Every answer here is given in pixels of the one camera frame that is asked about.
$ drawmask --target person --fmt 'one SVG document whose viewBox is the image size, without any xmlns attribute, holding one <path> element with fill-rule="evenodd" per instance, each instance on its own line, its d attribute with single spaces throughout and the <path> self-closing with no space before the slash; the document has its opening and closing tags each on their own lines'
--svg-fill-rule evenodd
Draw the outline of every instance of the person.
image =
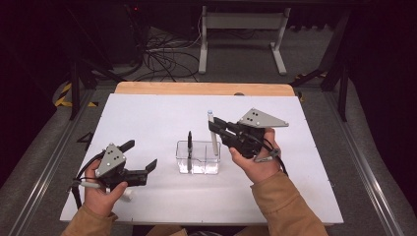
<svg viewBox="0 0 417 236">
<path fill-rule="evenodd" d="M 266 128 L 264 138 L 274 148 L 279 148 L 275 141 L 275 130 Z M 262 214 L 268 222 L 268 234 L 275 235 L 327 235 L 324 225 L 292 183 L 282 172 L 276 159 L 266 162 L 255 162 L 243 157 L 239 151 L 229 149 L 232 160 L 242 168 L 248 178 L 254 183 L 251 186 L 253 196 Z M 262 148 L 258 157 L 267 157 L 269 153 Z M 88 181 L 95 177 L 94 169 L 99 161 L 93 162 L 86 170 Z M 73 219 L 62 233 L 62 236 L 110 235 L 112 223 L 117 216 L 112 212 L 116 201 L 123 195 L 127 183 L 120 183 L 112 192 L 106 194 L 105 189 L 86 188 L 85 202 L 74 215 Z M 260 235 L 248 230 L 246 235 Z M 187 235 L 185 229 L 179 226 L 154 228 L 149 235 Z"/>
</svg>

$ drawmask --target person's left hand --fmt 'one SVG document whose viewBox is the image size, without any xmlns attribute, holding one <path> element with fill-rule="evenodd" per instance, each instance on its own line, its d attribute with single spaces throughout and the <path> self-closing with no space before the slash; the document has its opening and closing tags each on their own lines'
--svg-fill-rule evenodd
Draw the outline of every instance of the person's left hand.
<svg viewBox="0 0 417 236">
<path fill-rule="evenodd" d="M 98 168 L 100 160 L 95 160 L 85 172 L 86 181 L 92 183 L 98 183 L 95 180 L 95 169 Z M 101 189 L 86 188 L 84 205 L 88 207 L 92 212 L 107 217 L 110 215 L 116 201 L 122 197 L 126 188 L 128 187 L 127 182 L 122 182 L 109 194 L 106 193 L 104 187 Z"/>
</svg>

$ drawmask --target forearm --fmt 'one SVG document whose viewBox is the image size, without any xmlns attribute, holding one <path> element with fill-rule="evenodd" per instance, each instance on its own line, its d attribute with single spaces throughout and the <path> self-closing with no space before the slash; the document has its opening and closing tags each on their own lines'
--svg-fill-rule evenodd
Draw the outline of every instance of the forearm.
<svg viewBox="0 0 417 236">
<path fill-rule="evenodd" d="M 86 206 L 81 206 L 67 226 L 62 236 L 110 235 L 111 226 L 117 215 L 108 217 L 95 214 Z"/>
<path fill-rule="evenodd" d="M 252 186 L 270 235 L 327 235 L 322 222 L 307 206 L 291 180 L 277 172 Z"/>
</svg>

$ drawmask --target white marker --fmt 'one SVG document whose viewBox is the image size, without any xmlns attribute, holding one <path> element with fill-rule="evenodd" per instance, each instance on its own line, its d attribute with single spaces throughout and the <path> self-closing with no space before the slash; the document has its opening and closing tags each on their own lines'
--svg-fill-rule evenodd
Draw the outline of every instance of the white marker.
<svg viewBox="0 0 417 236">
<path fill-rule="evenodd" d="M 212 111 L 208 111 L 208 120 L 214 123 L 214 117 L 212 116 Z M 211 132 L 211 141 L 212 141 L 212 150 L 214 151 L 214 155 L 218 156 L 218 146 L 217 146 L 217 137 L 215 136 L 215 132 Z"/>
</svg>

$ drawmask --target black pen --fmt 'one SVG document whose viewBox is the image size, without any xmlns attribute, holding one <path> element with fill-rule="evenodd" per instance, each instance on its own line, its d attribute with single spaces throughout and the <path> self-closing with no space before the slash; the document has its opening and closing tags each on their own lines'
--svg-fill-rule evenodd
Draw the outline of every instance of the black pen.
<svg viewBox="0 0 417 236">
<path fill-rule="evenodd" d="M 188 132 L 188 162 L 187 162 L 187 169 L 188 173 L 191 173 L 191 169 L 193 168 L 191 155 L 193 152 L 193 137 L 191 136 L 191 131 Z"/>
</svg>

